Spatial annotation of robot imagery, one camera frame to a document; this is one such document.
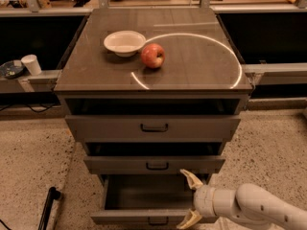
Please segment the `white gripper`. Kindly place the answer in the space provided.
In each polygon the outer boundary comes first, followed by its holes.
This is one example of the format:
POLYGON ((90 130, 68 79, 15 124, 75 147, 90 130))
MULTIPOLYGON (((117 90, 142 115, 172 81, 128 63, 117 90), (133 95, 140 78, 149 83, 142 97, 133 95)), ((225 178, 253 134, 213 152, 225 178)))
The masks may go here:
POLYGON ((202 217, 232 218, 239 212, 235 190, 217 189, 203 185, 202 181, 193 173, 185 169, 180 169, 179 171, 186 177, 189 188, 196 190, 194 193, 194 207, 196 210, 190 209, 188 211, 183 221, 177 225, 178 230, 185 230, 195 225, 202 217))

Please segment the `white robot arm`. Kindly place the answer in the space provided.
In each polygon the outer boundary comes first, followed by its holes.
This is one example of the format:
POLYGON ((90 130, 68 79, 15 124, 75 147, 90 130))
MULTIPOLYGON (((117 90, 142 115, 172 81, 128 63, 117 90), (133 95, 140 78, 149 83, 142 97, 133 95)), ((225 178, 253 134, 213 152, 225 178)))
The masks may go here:
POLYGON ((223 217, 253 230, 268 230, 273 223, 285 230, 307 230, 306 211, 257 185, 246 183, 236 190, 217 189, 185 169, 180 172, 195 192, 194 207, 177 229, 192 227, 203 218, 223 217))

